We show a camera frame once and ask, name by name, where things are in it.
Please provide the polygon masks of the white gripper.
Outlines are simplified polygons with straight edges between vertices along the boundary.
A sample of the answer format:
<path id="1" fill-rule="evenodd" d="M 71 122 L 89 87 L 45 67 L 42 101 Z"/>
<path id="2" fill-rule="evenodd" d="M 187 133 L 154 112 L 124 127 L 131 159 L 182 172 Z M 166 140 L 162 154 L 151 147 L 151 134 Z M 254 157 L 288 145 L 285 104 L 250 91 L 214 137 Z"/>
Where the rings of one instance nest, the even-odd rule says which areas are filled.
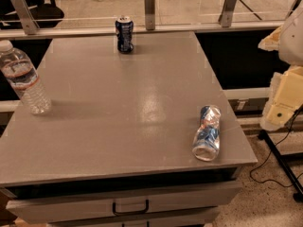
<path id="1" fill-rule="evenodd" d="M 263 38 L 258 48 L 278 51 L 282 26 Z M 303 67 L 292 65 L 283 74 L 274 72 L 270 82 L 269 99 L 265 103 L 260 126 L 266 131 L 282 128 L 303 105 Z"/>

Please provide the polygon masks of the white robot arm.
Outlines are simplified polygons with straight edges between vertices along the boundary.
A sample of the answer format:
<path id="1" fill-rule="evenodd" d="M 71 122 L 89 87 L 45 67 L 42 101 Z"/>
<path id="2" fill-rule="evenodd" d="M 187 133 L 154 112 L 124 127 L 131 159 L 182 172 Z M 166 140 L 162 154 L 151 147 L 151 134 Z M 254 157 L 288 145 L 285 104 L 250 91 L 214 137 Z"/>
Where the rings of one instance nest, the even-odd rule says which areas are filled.
<path id="1" fill-rule="evenodd" d="M 258 48 L 277 51 L 279 59 L 290 65 L 284 73 L 274 72 L 260 119 L 264 130 L 277 131 L 303 105 L 303 8 L 298 7 L 282 26 L 262 39 Z"/>

